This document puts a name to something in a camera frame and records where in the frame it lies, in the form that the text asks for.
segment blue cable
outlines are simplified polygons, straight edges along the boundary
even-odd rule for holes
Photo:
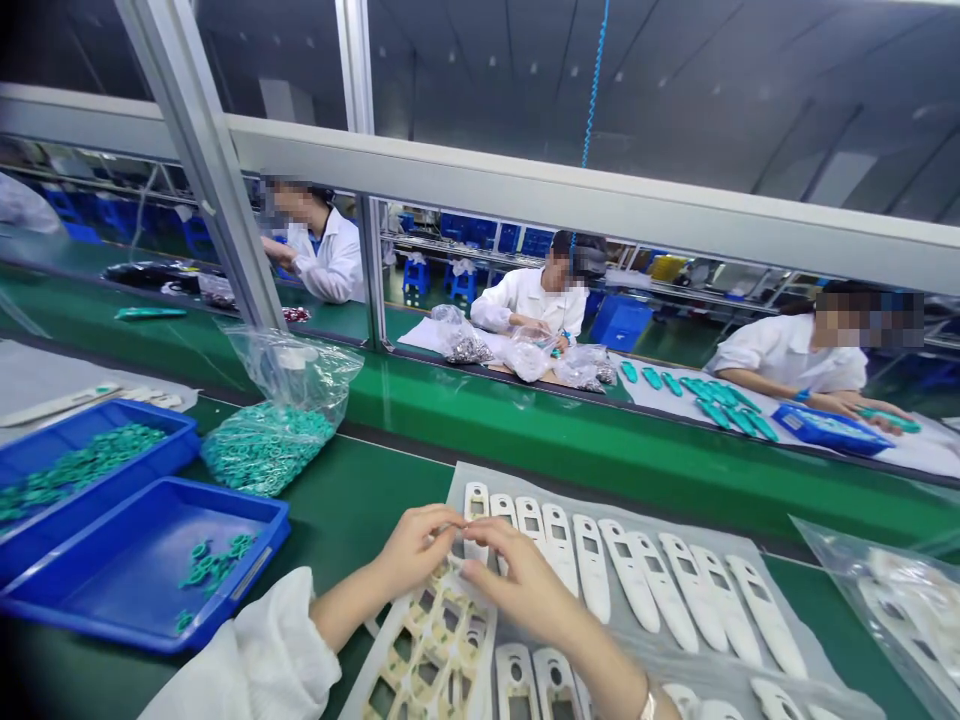
[[[593,133],[593,117],[597,111],[597,93],[600,90],[600,64],[603,62],[603,45],[607,40],[607,20],[610,17],[610,0],[603,3],[603,22],[600,23],[600,38],[597,41],[597,63],[593,68],[593,87],[590,90],[590,111],[587,113],[587,131],[583,136],[583,160],[580,167],[587,167],[590,157],[590,135]],[[577,246],[577,234],[570,239],[570,273],[573,274],[573,251]]]

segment blue plastic bin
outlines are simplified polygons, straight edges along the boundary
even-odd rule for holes
[[[840,432],[817,427],[815,417],[825,418],[841,425],[851,428],[851,432],[856,433],[856,437],[845,435]],[[879,434],[871,430],[861,422],[857,422],[843,415],[834,415],[833,413],[812,410],[799,405],[782,403],[773,414],[773,419],[783,425],[798,439],[811,445],[820,445],[837,452],[852,453],[854,455],[864,455],[870,457],[884,450],[896,447],[896,445]]]
[[[0,487],[6,487],[85,447],[95,435],[131,423],[163,430],[167,438],[0,535],[0,587],[118,503],[189,464],[200,452],[200,438],[197,421],[186,415],[129,400],[108,400],[0,448]]]
[[[645,303],[624,295],[607,295],[600,305],[590,334],[593,341],[611,350],[630,352],[653,317]]]
[[[102,485],[95,492],[102,492]],[[5,612],[160,653],[199,650],[290,534],[289,506],[215,485],[161,478],[61,544],[0,592]],[[220,587],[180,587],[191,550],[257,536]],[[178,615],[194,615],[177,635]]]

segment white lab coat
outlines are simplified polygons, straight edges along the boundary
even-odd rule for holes
[[[293,264],[311,295],[330,303],[364,302],[360,232],[339,210],[330,210],[316,253],[301,223],[287,225],[287,245],[297,251]]]
[[[587,307],[587,289],[574,285],[559,293],[548,293],[540,284],[543,270],[524,268],[511,270],[496,287],[490,287],[473,301],[470,319],[492,332],[510,328],[510,315],[526,315],[543,320],[550,332],[566,330],[572,339],[580,334],[583,313]]]
[[[48,235],[63,231],[60,216],[22,182],[0,173],[0,223]]]
[[[704,370],[742,368],[768,380],[811,392],[861,390],[867,356],[857,347],[810,351],[813,314],[778,315],[744,325],[717,346]]]
[[[308,615],[313,597],[310,568],[286,575],[221,625],[140,720],[316,720],[340,662]]]

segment finger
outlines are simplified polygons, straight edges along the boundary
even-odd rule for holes
[[[504,604],[506,595],[510,592],[511,583],[499,575],[490,572],[490,568],[479,560],[467,560],[461,571],[463,577],[473,584],[481,593],[498,606]]]

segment black hair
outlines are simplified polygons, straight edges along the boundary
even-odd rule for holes
[[[553,243],[550,249],[554,255],[560,257],[570,257],[570,245],[573,243],[573,236],[577,236],[576,247],[592,247],[607,254],[607,239],[599,235],[588,235],[586,233],[572,233],[569,230],[557,230],[553,234]]]
[[[883,291],[876,285],[858,280],[831,280],[820,291],[820,295],[850,295],[850,302],[857,307],[851,310],[870,310],[873,299]],[[816,310],[815,300],[799,300],[780,308],[781,315],[806,315]]]

